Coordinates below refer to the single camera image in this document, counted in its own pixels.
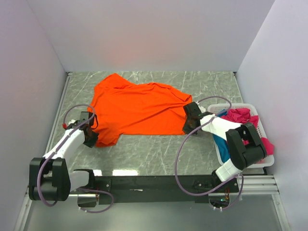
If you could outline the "orange t shirt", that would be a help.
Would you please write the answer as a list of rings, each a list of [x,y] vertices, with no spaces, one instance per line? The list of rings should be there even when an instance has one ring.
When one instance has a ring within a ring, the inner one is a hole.
[[[97,147],[116,145],[121,135],[183,135],[190,94],[163,83],[134,84],[114,73],[94,87]]]

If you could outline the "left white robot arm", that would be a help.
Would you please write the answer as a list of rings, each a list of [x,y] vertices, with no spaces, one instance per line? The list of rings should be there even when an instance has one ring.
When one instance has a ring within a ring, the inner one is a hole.
[[[92,148],[98,133],[92,129],[98,125],[97,116],[92,112],[81,112],[79,120],[63,123],[65,129],[60,141],[43,157],[33,158],[29,164],[29,198],[41,200],[48,206],[50,201],[65,201],[70,192],[80,188],[84,193],[96,189],[93,170],[77,169],[69,173],[67,163],[79,146]]]

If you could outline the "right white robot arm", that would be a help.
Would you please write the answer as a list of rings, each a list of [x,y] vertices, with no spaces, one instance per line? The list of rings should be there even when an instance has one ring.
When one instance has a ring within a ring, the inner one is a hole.
[[[185,105],[183,109],[186,121],[182,130],[185,134],[192,135],[202,130],[223,139],[228,147],[229,159],[212,173],[213,190],[224,191],[229,179],[267,157],[267,150],[252,123],[223,119],[221,113],[224,111],[218,114],[202,112],[196,102]]]

